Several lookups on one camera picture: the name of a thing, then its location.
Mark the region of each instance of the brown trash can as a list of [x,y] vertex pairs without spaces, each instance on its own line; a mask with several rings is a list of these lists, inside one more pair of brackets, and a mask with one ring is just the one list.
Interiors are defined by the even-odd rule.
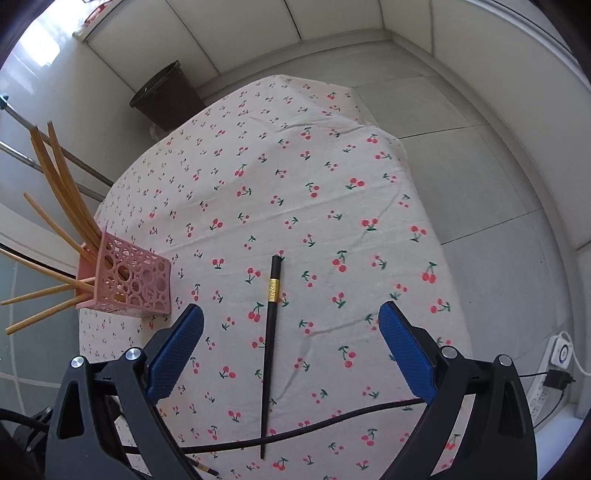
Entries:
[[169,132],[205,108],[177,60],[160,70],[129,102],[162,130]]

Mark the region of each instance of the white cable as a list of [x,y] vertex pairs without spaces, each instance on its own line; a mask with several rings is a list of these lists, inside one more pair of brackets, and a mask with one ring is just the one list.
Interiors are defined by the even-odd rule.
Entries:
[[574,358],[574,362],[577,364],[577,367],[579,367],[579,370],[581,370],[581,373],[583,375],[585,375],[585,377],[591,377],[591,374],[589,372],[586,372],[585,370],[583,370],[583,367],[581,367],[581,364],[579,363],[579,359],[577,358],[577,354],[574,352],[574,342],[572,340],[572,338],[570,337],[568,332],[565,332],[564,330],[562,330],[559,333],[560,336],[564,335],[566,337],[566,339],[573,345],[573,358]]

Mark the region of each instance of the floor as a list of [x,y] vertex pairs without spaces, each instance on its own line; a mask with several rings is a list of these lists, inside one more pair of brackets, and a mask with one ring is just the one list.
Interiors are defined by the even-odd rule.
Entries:
[[[207,100],[276,73],[352,87],[364,116],[402,140],[454,275],[474,358],[506,353],[521,373],[537,371],[548,338],[570,320],[566,278],[537,196],[479,112],[428,65],[389,41],[289,61]],[[2,298],[51,286],[1,257],[0,278]],[[27,308],[40,311],[47,308],[44,301],[26,302]],[[24,305],[0,316],[0,323],[26,317]],[[53,402],[78,352],[77,322],[68,315],[76,312],[40,322],[12,340],[0,325],[1,406],[31,415]],[[59,348],[48,347],[56,342]],[[526,389],[530,383],[524,379]]]

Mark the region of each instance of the baseboard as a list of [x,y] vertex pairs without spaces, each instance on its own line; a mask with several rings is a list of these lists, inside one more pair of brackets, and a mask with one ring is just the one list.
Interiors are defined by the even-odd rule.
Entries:
[[391,35],[388,30],[371,28],[303,41],[295,45],[275,50],[229,70],[228,72],[224,72],[220,76],[212,78],[208,82],[197,87],[197,92],[200,97],[204,99],[229,85],[249,77],[250,75],[289,60],[294,60],[324,50],[331,50],[332,48],[347,47],[349,45],[357,45],[359,43],[367,43],[371,41],[390,40],[390,38]]

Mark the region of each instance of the chopstick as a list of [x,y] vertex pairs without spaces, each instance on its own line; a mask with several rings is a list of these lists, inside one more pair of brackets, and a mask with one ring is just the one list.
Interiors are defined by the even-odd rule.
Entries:
[[[90,278],[85,278],[80,281],[84,282],[84,283],[91,284],[92,282],[94,282],[94,280],[95,280],[94,277],[90,277]],[[37,299],[39,297],[44,297],[46,295],[53,295],[54,293],[59,293],[61,291],[74,290],[75,288],[76,287],[74,285],[70,285],[69,283],[64,283],[63,285],[58,285],[57,287],[44,288],[42,290],[37,290],[37,291],[33,291],[31,293],[20,295],[19,297],[13,297],[11,299],[4,300],[4,301],[0,302],[0,305],[4,306],[4,305],[10,305],[11,303],[17,303],[19,301]]]
[[[265,331],[265,359],[262,374],[261,404],[261,437],[267,436],[269,422],[269,400],[271,398],[271,371],[273,367],[273,350],[275,346],[275,323],[277,321],[277,302],[279,301],[281,277],[281,261],[279,255],[273,255],[271,261],[271,278],[269,279],[269,302],[267,304],[267,326]],[[261,460],[265,459],[265,445],[261,445]]]
[[51,307],[50,309],[43,310],[42,312],[39,312],[36,315],[33,315],[32,317],[29,317],[25,320],[15,323],[14,325],[11,325],[10,327],[5,329],[6,334],[12,335],[13,333],[18,332],[19,330],[22,330],[23,328],[28,327],[33,323],[40,322],[41,320],[46,319],[47,317],[55,313],[61,312],[62,310],[66,310],[67,308],[72,307],[73,305],[76,305],[80,302],[90,300],[91,298],[92,295],[88,293],[83,293],[81,295],[74,297],[73,299],[63,301],[62,303],[59,303]]
[[59,226],[46,212],[43,210],[39,204],[33,200],[33,198],[27,193],[24,193],[25,198],[31,204],[31,206],[35,209],[35,211],[43,218],[47,224],[53,229],[55,233],[57,233],[60,237],[62,237],[68,245],[70,245],[74,250],[76,250],[81,256],[87,259],[91,264],[96,262],[96,257],[91,254],[88,250],[85,250],[83,247],[78,245],[76,241],[67,234],[67,232]]
[[84,283],[83,281],[80,281],[80,280],[74,280],[73,278],[67,277],[66,275],[62,275],[61,273],[54,272],[53,270],[49,270],[49,268],[45,268],[40,265],[37,265],[36,263],[29,262],[29,260],[25,260],[24,258],[21,258],[18,255],[7,252],[6,250],[4,250],[2,248],[0,248],[0,253],[2,253],[3,255],[6,255],[9,258],[12,258],[13,260],[16,260],[19,263],[22,263],[23,265],[25,265],[29,268],[32,268],[33,270],[37,270],[38,272],[43,273],[51,278],[55,278],[56,280],[70,284],[74,288],[79,288],[81,290],[85,290],[85,291],[88,291],[91,293],[94,292],[94,290],[95,290],[95,288],[92,285],[88,285],[88,283]]
[[97,225],[95,219],[90,213],[88,206],[82,199],[82,195],[80,195],[80,191],[76,186],[74,178],[72,178],[72,174],[70,172],[70,169],[68,168],[68,165],[66,164],[66,159],[64,158],[64,154],[62,152],[60,143],[57,140],[56,130],[53,128],[52,122],[49,122],[47,124],[47,131],[49,133],[51,149],[53,150],[53,157],[56,159],[57,169],[60,172],[61,180],[63,181],[64,187],[70,194],[70,197],[73,200],[74,204],[82,213],[82,216],[86,219],[86,222],[90,225],[96,236],[100,238],[102,232],[100,231],[99,226]]
[[66,213],[66,216],[72,225],[76,228],[80,236],[86,241],[86,245],[93,252],[98,252],[100,239],[96,236],[94,231],[92,231],[90,225],[88,225],[86,219],[82,217],[82,214],[79,212],[79,210],[70,206],[71,199],[69,199],[69,195],[67,194],[65,187],[61,182],[60,176],[53,166],[53,162],[51,161],[49,153],[45,148],[45,144],[40,137],[37,127],[31,129],[31,142],[33,144],[33,149],[35,149],[35,153],[37,154],[41,168],[43,169],[43,173],[45,174],[45,177],[47,178],[47,181],[53,191],[53,195],[55,195],[57,201]]

